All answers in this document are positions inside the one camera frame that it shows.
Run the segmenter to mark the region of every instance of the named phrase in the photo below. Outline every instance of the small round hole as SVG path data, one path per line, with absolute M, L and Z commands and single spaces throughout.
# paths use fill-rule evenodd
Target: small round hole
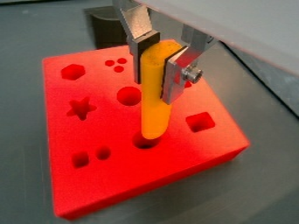
M 103 146 L 101 149 L 98 149 L 98 159 L 106 160 L 110 158 L 111 150 L 107 146 Z
M 123 87 L 117 93 L 118 101 L 126 106 L 135 106 L 142 101 L 142 92 L 137 87 Z
M 122 58 L 122 59 L 118 59 L 117 61 L 119 64 L 126 64 L 127 63 L 127 59 Z
M 117 66 L 115 67 L 115 72 L 117 73 L 123 73 L 125 72 L 125 68 L 122 66 Z
M 161 137 L 155 139 L 146 139 L 143 137 L 142 132 L 139 131 L 134 136 L 134 145 L 141 150 L 149 150 L 153 149 L 161 143 L 161 140 Z
M 115 61 L 113 59 L 106 61 L 106 66 L 113 67 L 115 65 Z

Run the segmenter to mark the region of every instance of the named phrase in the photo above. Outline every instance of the yellow peg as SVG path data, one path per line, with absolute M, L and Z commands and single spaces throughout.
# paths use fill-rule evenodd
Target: yellow peg
M 181 44 L 167 40 L 153 45 L 142 55 L 142 133 L 147 139 L 158 138 L 169 127 L 173 105 L 161 99 L 165 60 L 181 49 Z

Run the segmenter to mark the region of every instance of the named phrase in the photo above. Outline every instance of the bolt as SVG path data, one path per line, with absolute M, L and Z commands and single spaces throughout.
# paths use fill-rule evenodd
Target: bolt
M 183 70 L 182 70 L 182 77 L 186 81 L 190 81 L 193 84 L 195 84 L 203 75 L 203 71 L 195 66 L 195 65 L 189 65 Z

